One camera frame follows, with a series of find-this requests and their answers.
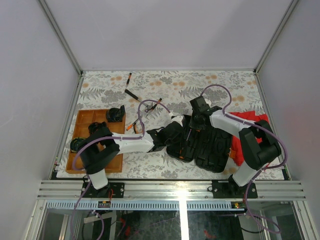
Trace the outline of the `black plastic tool case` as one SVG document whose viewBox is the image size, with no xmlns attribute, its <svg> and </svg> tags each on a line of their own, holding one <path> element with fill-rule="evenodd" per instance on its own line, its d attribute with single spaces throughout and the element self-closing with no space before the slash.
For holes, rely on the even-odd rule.
<svg viewBox="0 0 320 240">
<path fill-rule="evenodd" d="M 224 171 L 232 145 L 231 134 L 212 126 L 203 130 L 190 128 L 190 115 L 185 115 L 186 126 L 180 140 L 168 146 L 166 152 L 172 158 L 213 173 Z"/>
</svg>

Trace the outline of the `claw hammer black handle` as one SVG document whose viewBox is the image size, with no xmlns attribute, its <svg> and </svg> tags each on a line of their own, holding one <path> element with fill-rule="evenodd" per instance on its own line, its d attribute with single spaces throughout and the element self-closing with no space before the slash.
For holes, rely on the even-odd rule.
<svg viewBox="0 0 320 240">
<path fill-rule="evenodd" d="M 130 97 L 132 97 L 134 100 L 138 101 L 139 103 L 142 102 L 142 100 L 141 100 L 138 96 L 136 96 L 134 93 L 132 93 L 132 92 L 129 91 L 128 89 L 125 89 L 124 92 L 125 92 L 127 95 L 129 95 Z M 144 110 L 144 111 L 145 111 L 146 113 L 152 110 L 152 107 L 153 107 L 152 104 L 151 104 L 151 105 L 148 105 L 148 104 L 146 104 L 146 103 L 144 102 L 144 103 L 142 103 L 142 105 L 145 106 L 145 110 Z"/>
</svg>

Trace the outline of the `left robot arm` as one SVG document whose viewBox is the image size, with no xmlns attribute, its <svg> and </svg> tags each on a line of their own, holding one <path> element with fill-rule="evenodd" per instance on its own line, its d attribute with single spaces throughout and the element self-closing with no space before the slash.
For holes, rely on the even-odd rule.
<svg viewBox="0 0 320 240">
<path fill-rule="evenodd" d="M 83 140 L 77 148 L 85 173 L 98 197 L 105 197 L 110 190 L 105 167 L 117 156 L 127 153 L 152 153 L 175 145 L 181 138 L 184 127 L 173 121 L 166 127 L 148 130 L 141 134 L 119 134 L 102 127 Z"/>
</svg>

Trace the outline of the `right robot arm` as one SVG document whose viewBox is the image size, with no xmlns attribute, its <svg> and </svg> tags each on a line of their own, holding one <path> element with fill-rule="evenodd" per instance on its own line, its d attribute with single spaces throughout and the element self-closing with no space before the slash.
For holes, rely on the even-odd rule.
<svg viewBox="0 0 320 240">
<path fill-rule="evenodd" d="M 190 101 L 192 116 L 190 126 L 204 130 L 211 126 L 220 129 L 240 140 L 244 162 L 231 176 L 228 192 L 233 197 L 240 197 L 246 191 L 246 185 L 263 167 L 266 167 L 282 150 L 279 141 L 267 121 L 248 121 L 229 114 L 221 107 L 210 107 L 203 96 Z"/>
</svg>

